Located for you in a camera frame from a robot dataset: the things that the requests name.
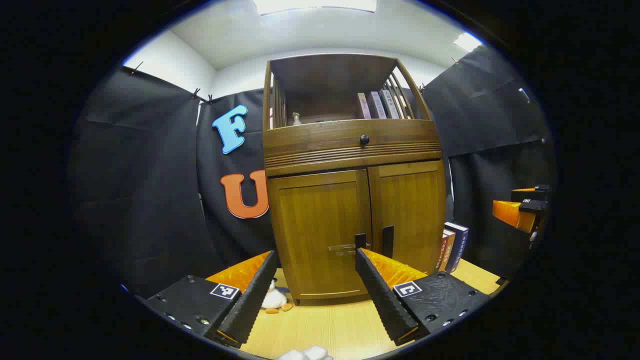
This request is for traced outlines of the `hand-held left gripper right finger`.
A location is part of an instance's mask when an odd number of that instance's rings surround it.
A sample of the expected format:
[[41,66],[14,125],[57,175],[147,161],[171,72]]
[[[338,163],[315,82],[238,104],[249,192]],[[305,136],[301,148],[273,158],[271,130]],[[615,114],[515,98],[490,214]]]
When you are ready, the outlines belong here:
[[397,346],[452,327],[492,298],[448,272],[426,275],[365,248],[355,251],[355,270]]

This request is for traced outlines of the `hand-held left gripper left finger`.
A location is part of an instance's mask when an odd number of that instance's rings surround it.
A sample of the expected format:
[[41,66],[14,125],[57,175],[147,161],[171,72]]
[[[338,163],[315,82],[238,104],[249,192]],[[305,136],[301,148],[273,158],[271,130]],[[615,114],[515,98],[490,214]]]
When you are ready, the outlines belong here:
[[213,256],[192,255],[169,278],[135,298],[165,321],[196,337],[240,348],[262,308],[278,265],[268,250],[228,268]]

